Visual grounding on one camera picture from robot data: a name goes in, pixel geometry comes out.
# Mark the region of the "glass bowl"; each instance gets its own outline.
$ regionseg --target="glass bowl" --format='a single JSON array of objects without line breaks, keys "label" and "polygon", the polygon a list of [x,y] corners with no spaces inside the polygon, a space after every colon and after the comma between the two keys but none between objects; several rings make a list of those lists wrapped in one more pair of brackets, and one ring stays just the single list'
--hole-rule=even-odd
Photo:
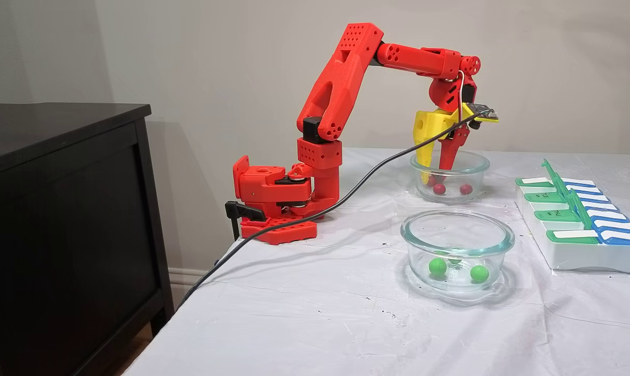
[{"label": "glass bowl", "polygon": [[[441,152],[432,154],[431,165],[439,166]],[[480,194],[489,160],[469,151],[459,151],[451,170],[427,167],[413,155],[410,163],[417,170],[417,191],[433,202],[456,203],[474,199]]]},{"label": "glass bowl", "polygon": [[508,225],[469,210],[437,209],[408,217],[400,228],[413,273],[441,290],[481,290],[496,281],[515,245]]}]

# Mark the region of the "white label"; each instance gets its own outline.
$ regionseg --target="white label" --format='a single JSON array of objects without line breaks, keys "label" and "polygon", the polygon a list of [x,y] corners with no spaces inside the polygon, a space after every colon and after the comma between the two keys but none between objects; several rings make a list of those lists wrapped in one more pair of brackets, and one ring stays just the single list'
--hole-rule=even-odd
[{"label": "white label", "polygon": [[575,183],[575,184],[586,184],[586,185],[596,186],[596,184],[590,180],[567,179],[567,178],[562,178],[561,180],[563,180],[563,183]]},{"label": "white label", "polygon": [[615,211],[601,211],[601,210],[592,210],[589,209],[586,211],[589,217],[605,217],[605,218],[614,218],[614,219],[625,219],[628,220],[628,217],[623,216],[621,213],[617,213]]},{"label": "white label", "polygon": [[594,186],[579,186],[579,185],[566,185],[567,190],[580,191],[580,192],[593,192],[602,193],[598,188]]},{"label": "white label", "polygon": [[568,238],[588,238],[589,236],[596,237],[598,233],[594,229],[571,229],[565,231],[554,231],[554,236],[559,239]]},{"label": "white label", "polygon": [[608,229],[607,231],[602,231],[600,235],[602,235],[604,240],[607,240],[609,238],[630,240],[630,233],[611,231],[611,229]]},{"label": "white label", "polygon": [[577,193],[580,199],[598,200],[599,202],[608,202],[609,199],[605,195],[587,195],[586,193]]},{"label": "white label", "polygon": [[528,178],[528,179],[521,179],[521,181],[524,184],[551,183],[551,181],[549,181],[549,179],[547,178]]},{"label": "white label", "polygon": [[585,207],[597,207],[598,209],[618,210],[611,203],[599,203],[599,202],[581,202]]},{"label": "white label", "polygon": [[623,229],[630,229],[630,222],[612,222],[612,221],[605,221],[603,219],[596,219],[594,222],[594,224],[596,224],[597,227],[601,228],[601,227],[606,227],[606,228],[623,228]]}]

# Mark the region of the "white tablecloth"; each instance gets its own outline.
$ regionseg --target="white tablecloth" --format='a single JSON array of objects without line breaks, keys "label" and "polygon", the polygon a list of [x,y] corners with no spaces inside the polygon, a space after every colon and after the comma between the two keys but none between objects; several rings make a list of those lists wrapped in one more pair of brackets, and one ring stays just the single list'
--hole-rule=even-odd
[{"label": "white tablecloth", "polygon": [[[394,152],[346,148],[341,192]],[[552,271],[513,202],[514,178],[545,176],[546,157],[564,178],[596,181],[630,217],[630,155],[480,154],[491,160],[484,193],[455,206],[517,237],[491,289],[452,297],[415,281],[400,224],[444,205],[417,196],[403,157],[317,238],[245,246],[126,375],[630,374],[630,275]]]}]

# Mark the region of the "red robot arm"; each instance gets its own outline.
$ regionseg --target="red robot arm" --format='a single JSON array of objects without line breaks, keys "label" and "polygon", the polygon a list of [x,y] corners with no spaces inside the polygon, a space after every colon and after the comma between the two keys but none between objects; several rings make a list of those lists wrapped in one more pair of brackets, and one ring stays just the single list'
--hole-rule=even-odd
[{"label": "red robot arm", "polygon": [[[236,197],[266,215],[266,221],[241,222],[244,237],[266,226],[310,216],[331,207],[339,198],[338,167],[342,144],[338,140],[354,107],[363,74],[368,66],[383,66],[433,78],[431,100],[443,110],[458,107],[458,71],[463,71],[462,97],[473,102],[477,90],[472,76],[480,60],[452,50],[411,48],[382,42],[384,33],[372,23],[351,23],[315,82],[296,120],[303,133],[298,139],[298,159],[291,171],[282,167],[249,165],[247,156],[233,167]],[[450,135],[441,140],[441,168],[450,169],[465,137]],[[311,191],[311,179],[317,179]],[[317,227],[306,222],[258,237],[272,244],[317,236]]]}]

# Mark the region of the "pill organizer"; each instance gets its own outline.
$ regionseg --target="pill organizer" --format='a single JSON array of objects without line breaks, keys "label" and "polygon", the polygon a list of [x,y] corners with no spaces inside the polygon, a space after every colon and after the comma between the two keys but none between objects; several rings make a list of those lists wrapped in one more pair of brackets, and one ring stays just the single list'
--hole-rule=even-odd
[{"label": "pill organizer", "polygon": [[515,202],[552,269],[630,273],[630,219],[594,181],[517,178]]}]

